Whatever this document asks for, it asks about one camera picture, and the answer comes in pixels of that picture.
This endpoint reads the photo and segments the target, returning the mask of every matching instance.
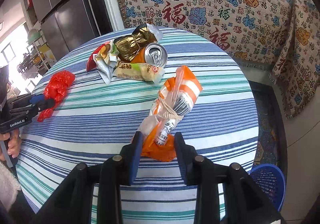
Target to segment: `table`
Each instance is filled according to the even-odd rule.
[[[120,152],[142,120],[165,79],[187,65],[203,87],[196,105],[173,131],[213,162],[238,162],[249,171],[258,140],[254,98],[242,71],[223,50],[193,33],[163,28],[160,43],[168,52],[159,85],[112,78],[105,85],[96,69],[86,73],[89,55],[99,45],[133,29],[93,39],[57,62],[34,92],[41,93],[51,76],[63,69],[76,75],[69,94],[44,122],[20,130],[23,138],[17,173],[32,209],[37,212],[64,177],[80,162],[102,163]],[[220,213],[224,215],[222,186]],[[98,186],[94,188],[92,223],[96,223]],[[169,163],[142,158],[137,179],[121,188],[124,223],[193,223],[196,187],[183,184],[177,160]]]

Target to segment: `red logo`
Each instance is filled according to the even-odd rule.
[[[153,71],[154,73],[157,73],[158,70],[159,70],[158,67],[152,66],[152,71]]]

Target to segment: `refrigerator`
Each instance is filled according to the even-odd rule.
[[[57,60],[112,31],[104,0],[32,0],[41,30]]]

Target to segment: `blue basket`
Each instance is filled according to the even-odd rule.
[[[285,191],[285,179],[281,170],[273,164],[261,164],[251,169],[251,178],[280,211]]]

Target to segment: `tapestry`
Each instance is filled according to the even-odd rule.
[[[319,13],[305,0],[118,0],[127,28],[145,22],[215,43],[238,64],[271,70],[287,117],[314,95],[320,73]]]

